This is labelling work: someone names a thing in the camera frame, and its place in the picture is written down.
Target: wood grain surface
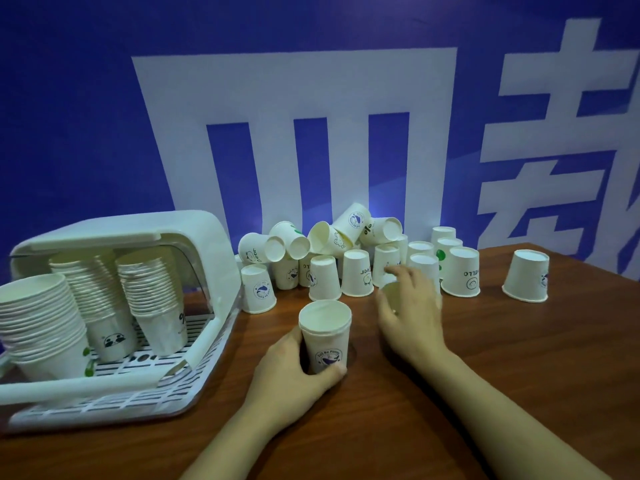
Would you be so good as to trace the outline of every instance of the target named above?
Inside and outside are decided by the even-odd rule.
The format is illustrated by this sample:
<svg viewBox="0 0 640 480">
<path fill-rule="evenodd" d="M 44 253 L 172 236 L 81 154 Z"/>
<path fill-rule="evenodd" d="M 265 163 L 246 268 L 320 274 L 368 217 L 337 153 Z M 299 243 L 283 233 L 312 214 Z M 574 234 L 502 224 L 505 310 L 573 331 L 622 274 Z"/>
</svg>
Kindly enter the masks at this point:
<svg viewBox="0 0 640 480">
<path fill-rule="evenodd" d="M 640 283 L 551 253 L 549 299 L 500 290 L 517 248 L 481 251 L 477 298 L 444 297 L 449 347 L 615 479 L 640 472 Z M 178 478 L 242 404 L 268 346 L 290 330 L 307 290 L 241 314 L 197 405 L 172 420 L 0 438 L 2 478 Z M 256 479 L 492 477 L 456 418 L 380 339 L 373 295 L 353 311 L 349 373 L 261 455 Z"/>
</svg>

